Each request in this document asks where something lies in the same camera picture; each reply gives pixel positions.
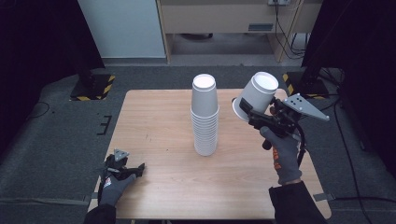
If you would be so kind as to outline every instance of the stacked white cup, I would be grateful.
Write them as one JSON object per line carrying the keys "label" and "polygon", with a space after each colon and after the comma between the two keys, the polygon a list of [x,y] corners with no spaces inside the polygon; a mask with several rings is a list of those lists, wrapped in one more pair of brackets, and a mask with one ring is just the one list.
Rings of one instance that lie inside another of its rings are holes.
{"label": "stacked white cup", "polygon": [[201,74],[192,82],[191,121],[195,151],[212,155],[218,144],[219,104],[216,80]]}

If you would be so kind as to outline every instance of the white wall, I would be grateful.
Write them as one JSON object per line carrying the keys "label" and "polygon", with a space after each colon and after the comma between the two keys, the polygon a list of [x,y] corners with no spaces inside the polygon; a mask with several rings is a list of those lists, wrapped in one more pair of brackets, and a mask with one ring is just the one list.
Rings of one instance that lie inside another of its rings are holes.
{"label": "white wall", "polygon": [[155,0],[78,0],[102,58],[165,58]]}

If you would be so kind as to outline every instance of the person's left hand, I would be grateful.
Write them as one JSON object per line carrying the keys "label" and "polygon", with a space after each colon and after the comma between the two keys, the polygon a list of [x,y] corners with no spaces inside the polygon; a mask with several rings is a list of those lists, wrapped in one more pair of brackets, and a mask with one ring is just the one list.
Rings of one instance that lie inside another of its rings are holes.
{"label": "person's left hand", "polygon": [[99,205],[109,204],[115,206],[126,187],[135,180],[136,175],[130,175],[124,180],[118,180],[114,175],[110,175],[103,186],[102,199],[99,202]]}

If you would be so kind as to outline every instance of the table top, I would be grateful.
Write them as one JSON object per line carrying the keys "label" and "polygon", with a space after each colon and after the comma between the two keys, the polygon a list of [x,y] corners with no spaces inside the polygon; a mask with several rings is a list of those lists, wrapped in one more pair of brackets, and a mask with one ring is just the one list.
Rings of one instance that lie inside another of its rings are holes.
{"label": "table top", "polygon": [[[262,149],[259,131],[233,112],[232,99],[241,91],[218,90],[219,141],[208,157],[194,150],[191,90],[127,92],[107,155],[114,148],[127,151],[127,167],[144,162],[146,170],[124,191],[118,218],[275,218],[268,193],[278,186],[272,152]],[[276,98],[286,97],[277,90]],[[308,153],[301,170],[311,195],[322,193]],[[331,216],[326,201],[317,206]]]}

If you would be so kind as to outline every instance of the person's right hand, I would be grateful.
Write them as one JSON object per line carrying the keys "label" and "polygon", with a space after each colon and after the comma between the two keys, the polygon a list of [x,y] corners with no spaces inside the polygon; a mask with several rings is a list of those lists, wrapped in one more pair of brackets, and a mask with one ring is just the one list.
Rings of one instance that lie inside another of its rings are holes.
{"label": "person's right hand", "polygon": [[274,167],[279,176],[278,183],[287,185],[300,182],[302,172],[297,162],[299,142],[291,136],[279,138],[265,126],[260,128],[260,134],[273,145]]}

